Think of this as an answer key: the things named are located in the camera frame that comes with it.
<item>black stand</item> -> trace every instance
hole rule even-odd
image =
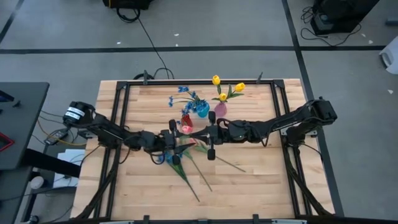
[[[26,149],[22,165],[50,170],[70,177],[79,177],[80,175],[80,166],[31,149]]]

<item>vase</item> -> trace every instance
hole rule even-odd
[[[189,114],[182,116],[181,126],[189,126],[189,127],[193,128],[193,123],[192,123],[191,118],[189,117]]]
[[[210,105],[209,103],[206,102],[204,106],[201,106],[200,108],[197,109],[197,113],[199,117],[206,118],[207,114],[209,113],[209,110],[210,110]]]
[[[222,118],[226,114],[226,103],[219,102],[214,108],[217,118]]]

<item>white container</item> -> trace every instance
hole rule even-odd
[[[398,36],[380,54],[387,72],[398,75]]]

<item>butcher block tabletop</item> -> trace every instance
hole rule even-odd
[[[96,112],[110,119],[118,81],[102,81],[96,102]],[[302,106],[306,100],[299,79],[285,79],[285,89],[290,110]],[[208,100],[210,110],[218,101],[214,85],[187,85],[196,91],[200,98]],[[130,87],[126,126],[130,131],[152,131],[159,133],[169,128],[169,120],[181,118],[184,104],[169,107],[169,96],[189,97],[187,93],[177,93],[178,85],[133,85]],[[123,93],[119,100],[116,124],[121,118]],[[275,108],[269,85],[246,85],[243,96],[228,100],[229,120],[267,121],[275,118]],[[283,104],[277,89],[281,112]],[[190,114],[194,131],[209,125],[207,118]],[[318,149],[317,139],[307,137],[306,144]],[[86,154],[97,147],[97,140],[90,139]],[[209,161],[207,155],[189,149],[196,165],[209,183],[198,173],[193,162],[182,157],[182,166],[188,180],[198,195],[198,201],[185,181],[168,165],[155,165],[143,150],[131,151],[125,163],[119,165],[114,193],[112,220],[142,220],[150,215],[151,220],[192,220],[192,219],[250,219],[253,214],[260,218],[293,218],[287,173],[281,148],[279,132],[269,137],[267,147],[262,144],[223,144],[215,146],[216,155],[245,172],[219,160]],[[120,160],[128,152],[123,147]],[[333,204],[326,182],[320,155],[300,147],[300,155],[308,188],[317,200],[333,213]],[[114,150],[109,157],[113,163]],[[88,156],[81,168],[71,217],[77,216],[90,202],[98,189],[104,148],[100,147]],[[298,202],[304,213],[302,194],[297,187]],[[101,216],[105,216],[109,188],[105,192]]]

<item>concrete floor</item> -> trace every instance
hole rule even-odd
[[[0,1],[0,29],[17,2]],[[299,34],[305,27],[300,20],[301,10],[312,0],[288,3]],[[398,35],[398,28],[384,26],[384,19],[393,16],[394,11],[398,11],[395,0],[380,0],[364,19],[362,31],[343,46],[387,45]],[[158,47],[293,46],[282,0],[156,0],[142,12],[141,20]],[[333,35],[330,40],[336,43],[344,36]],[[317,40],[299,37],[298,41],[302,46],[324,46]],[[150,47],[150,42],[139,23],[121,22],[100,0],[24,0],[4,39],[0,39],[0,50],[103,47]],[[261,71],[263,78],[302,77],[294,51],[160,54],[176,78],[209,78],[214,74],[256,78]],[[394,136],[398,127],[398,76],[385,71],[377,51],[302,54],[314,95],[330,100],[339,116],[334,125],[325,128],[325,135],[345,215],[398,220],[398,175],[394,166],[398,158],[398,140]],[[62,114],[72,100],[95,103],[101,80],[132,79],[144,69],[154,73],[161,66],[153,52],[0,54],[0,80],[49,82],[44,110]],[[43,125],[48,130],[59,127],[48,122]],[[44,138],[37,129],[34,134]],[[35,139],[30,147],[43,148]],[[72,201],[73,195],[42,195],[34,214],[43,222],[52,220],[62,215]]]

